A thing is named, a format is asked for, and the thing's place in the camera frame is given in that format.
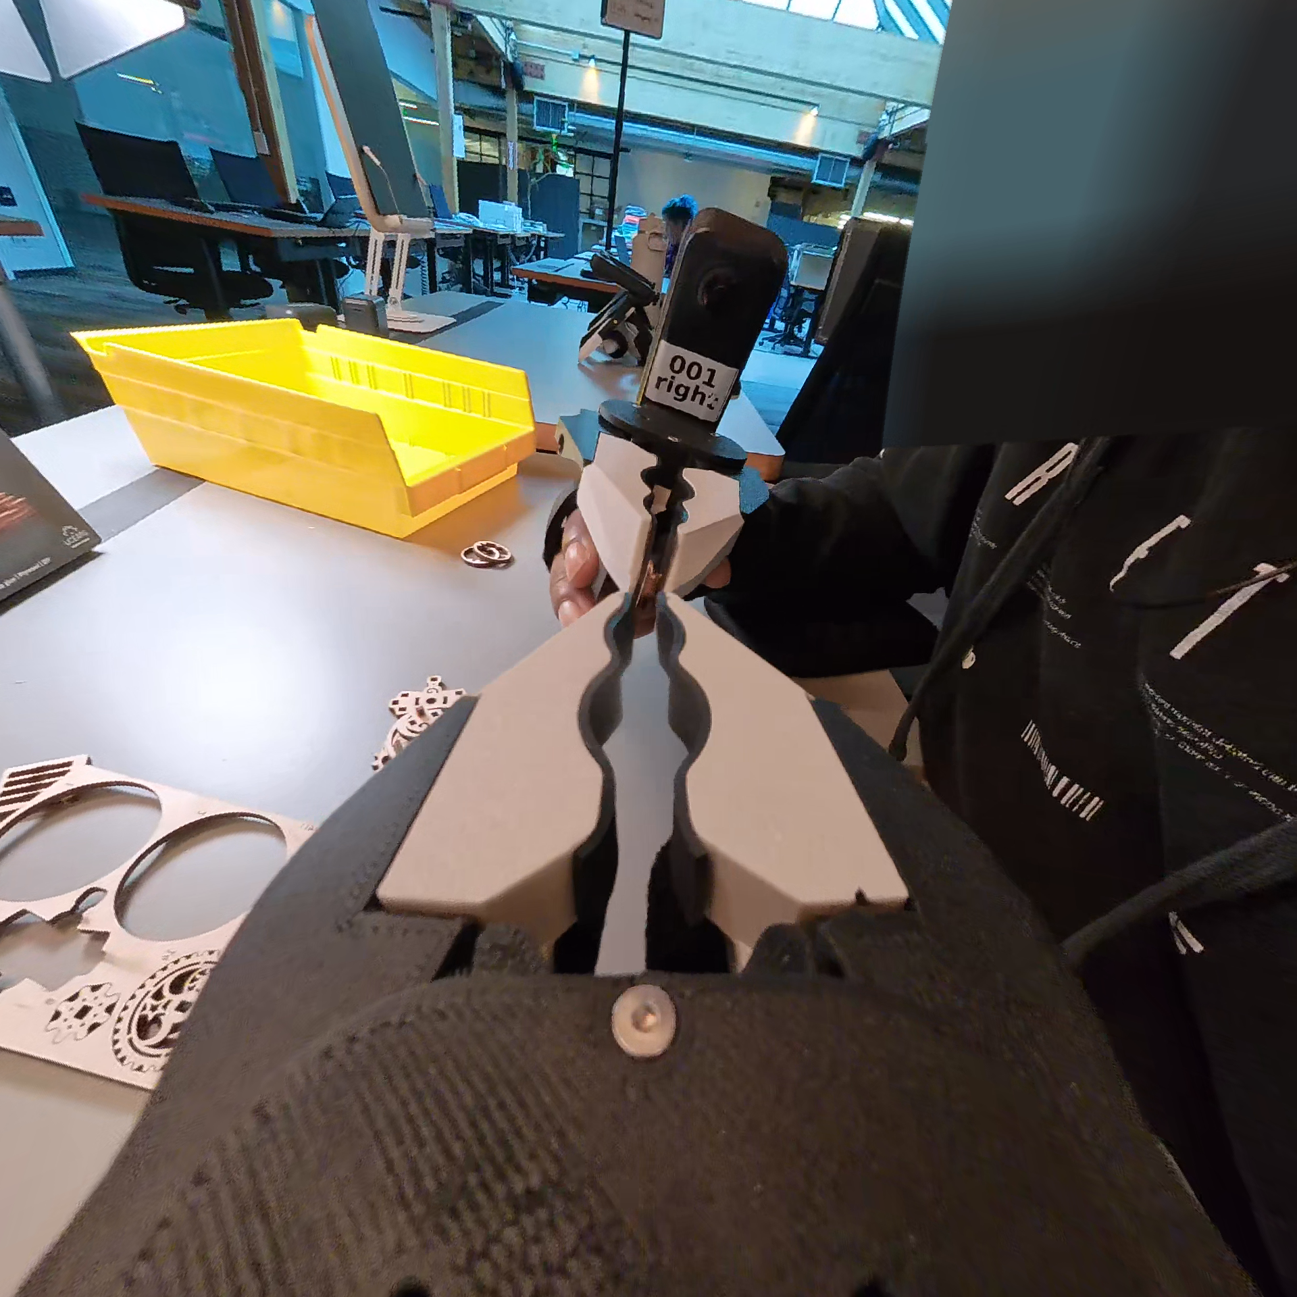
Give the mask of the person's black hoodie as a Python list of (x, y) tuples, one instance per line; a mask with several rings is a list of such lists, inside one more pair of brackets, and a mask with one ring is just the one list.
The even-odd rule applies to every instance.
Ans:
[(934, 793), (1079, 959), (1147, 1123), (1294, 1294), (1294, 431), (993, 448)]

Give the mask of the wooden sheet with round holes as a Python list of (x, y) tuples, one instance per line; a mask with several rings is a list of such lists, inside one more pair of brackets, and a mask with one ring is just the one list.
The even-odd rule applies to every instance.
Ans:
[(315, 827), (111, 772), (94, 766), (89, 756), (72, 756), (3, 771), (3, 833), (45, 810), (105, 789), (150, 794), (159, 808), (157, 827), (122, 864), (82, 887), (31, 901), (3, 901), (3, 927), (18, 919), (52, 925), (75, 916), (77, 932), (100, 936), (103, 947), (97, 964), (55, 989), (32, 979), (4, 989), (1, 1049), (151, 1092), (244, 915), (184, 939), (142, 938), (131, 935), (119, 916), (126, 884), (151, 854), (193, 833), (259, 822), (278, 834), (292, 857)]

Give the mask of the grey light stand pole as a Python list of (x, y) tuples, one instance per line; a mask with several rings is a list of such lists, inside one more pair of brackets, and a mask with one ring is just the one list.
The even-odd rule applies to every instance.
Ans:
[(65, 419), (63, 410), (41, 363), (24, 319), (9, 292), (9, 277), (1, 269), (1, 348), (32, 411), (49, 427)]

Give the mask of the white softbox lamp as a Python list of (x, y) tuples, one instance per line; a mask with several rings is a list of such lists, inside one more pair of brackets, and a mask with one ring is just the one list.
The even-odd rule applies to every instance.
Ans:
[(46, 59), (18, 4), (1, 4), (1, 73), (29, 82), (72, 79), (184, 30), (200, 4), (40, 2)]

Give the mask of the person's right hand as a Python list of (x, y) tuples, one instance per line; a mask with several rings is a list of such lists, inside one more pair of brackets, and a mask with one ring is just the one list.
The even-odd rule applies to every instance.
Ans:
[[(568, 627), (600, 601), (602, 561), (590, 538), (590, 529), (579, 510), (562, 522), (560, 544), (548, 569), (548, 593), (560, 627)], [(721, 590), (732, 578), (732, 564), (722, 559), (704, 576), (705, 590)], [(636, 637), (645, 638), (654, 629), (654, 606), (647, 601), (637, 607)]]

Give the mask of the yellow plastic bin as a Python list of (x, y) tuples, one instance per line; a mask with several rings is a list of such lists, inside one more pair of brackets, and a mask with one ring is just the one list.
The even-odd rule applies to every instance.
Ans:
[(517, 368), (295, 319), (72, 337), (154, 467), (398, 541), (537, 448)]

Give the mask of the black office chair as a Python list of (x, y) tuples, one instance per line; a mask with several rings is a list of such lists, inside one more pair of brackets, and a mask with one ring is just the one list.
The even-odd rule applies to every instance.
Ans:
[(179, 221), (114, 215), (123, 271), (140, 292), (162, 297), (180, 314), (231, 319), (231, 311), (268, 300), (275, 288), (245, 269), (222, 266), (221, 244)]

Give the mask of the black sign post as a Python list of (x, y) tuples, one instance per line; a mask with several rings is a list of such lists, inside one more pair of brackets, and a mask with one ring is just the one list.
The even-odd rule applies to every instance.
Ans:
[(664, 2), (602, 2), (600, 24), (620, 33), (620, 70), (617, 102), (613, 118), (610, 150), (608, 201), (605, 212), (605, 251), (611, 252), (613, 227), (617, 206), (617, 187), (622, 153), (622, 136), (627, 104), (628, 58), (633, 38), (661, 41), (665, 22)]

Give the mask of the black computer monitor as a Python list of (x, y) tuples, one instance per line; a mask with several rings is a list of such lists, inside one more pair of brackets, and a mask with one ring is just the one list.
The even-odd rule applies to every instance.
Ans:
[(91, 170), (108, 198), (202, 203), (187, 159), (174, 141), (154, 141), (75, 122)]
[(267, 164), (259, 156), (242, 156), (217, 149), (213, 149), (210, 155), (228, 201), (256, 210), (281, 207), (281, 195)]

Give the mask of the ornate wooden cross piece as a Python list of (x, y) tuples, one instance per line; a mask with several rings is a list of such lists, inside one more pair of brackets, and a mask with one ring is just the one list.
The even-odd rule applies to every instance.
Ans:
[(463, 698), (463, 689), (444, 686), (438, 675), (429, 675), (418, 689), (397, 694), (387, 705), (392, 723), (372, 759), (372, 771), (389, 765)]

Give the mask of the tall slanted display stand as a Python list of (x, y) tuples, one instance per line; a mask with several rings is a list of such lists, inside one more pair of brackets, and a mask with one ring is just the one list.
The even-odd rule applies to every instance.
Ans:
[(410, 244), (434, 241), (435, 227), (367, 4), (313, 2), (305, 36), (369, 227), (364, 295), (383, 306), (389, 331), (443, 331), (452, 317), (403, 305)]

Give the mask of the long wooden desk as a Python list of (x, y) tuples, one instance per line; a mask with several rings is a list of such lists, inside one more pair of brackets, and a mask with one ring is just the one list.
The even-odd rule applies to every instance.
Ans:
[(185, 207), (159, 200), (120, 200), (97, 193), (85, 193), (80, 200), (106, 214), (111, 221), (114, 215), (131, 215), (182, 223), (207, 238), (219, 240), (225, 269), (245, 269), (267, 278), (275, 291), (282, 288), (290, 303), (326, 306), (333, 312), (341, 309), (335, 271), (358, 241), (356, 232), (217, 212), (207, 204)]

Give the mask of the person's right forearm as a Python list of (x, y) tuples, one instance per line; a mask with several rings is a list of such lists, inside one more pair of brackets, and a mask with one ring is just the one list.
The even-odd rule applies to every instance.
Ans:
[(741, 529), (713, 623), (787, 677), (915, 669), (994, 462), (990, 447), (891, 448), (821, 479), (775, 484)]

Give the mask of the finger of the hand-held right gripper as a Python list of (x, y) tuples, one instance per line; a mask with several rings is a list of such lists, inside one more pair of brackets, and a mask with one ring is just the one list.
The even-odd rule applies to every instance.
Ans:
[(659, 579), (662, 593), (696, 590), (733, 549), (741, 532), (741, 479), (707, 468), (687, 468), (679, 521), (668, 527)]
[(580, 512), (602, 570), (637, 600), (637, 584), (664, 547), (664, 464), (614, 433), (602, 433), (577, 487)]

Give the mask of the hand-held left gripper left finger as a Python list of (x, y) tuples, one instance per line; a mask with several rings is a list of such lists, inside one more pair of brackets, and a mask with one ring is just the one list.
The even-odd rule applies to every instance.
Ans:
[(389, 915), (463, 918), (542, 949), (593, 908), (616, 844), (608, 739), (622, 722), (627, 600), (607, 598), (486, 686), (378, 884)]

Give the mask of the black puzzle box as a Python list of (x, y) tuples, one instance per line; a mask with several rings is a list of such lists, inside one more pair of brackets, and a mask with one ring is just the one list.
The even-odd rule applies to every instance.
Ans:
[(85, 518), (1, 436), (1, 604), (88, 559), (102, 542)]

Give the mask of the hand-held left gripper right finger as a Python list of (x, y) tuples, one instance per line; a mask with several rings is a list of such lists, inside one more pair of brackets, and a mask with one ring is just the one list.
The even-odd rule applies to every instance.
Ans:
[(764, 933), (854, 910), (905, 910), (909, 891), (826, 728), (827, 714), (678, 595), (658, 601), (673, 780), (670, 884), (690, 928), (742, 969)]

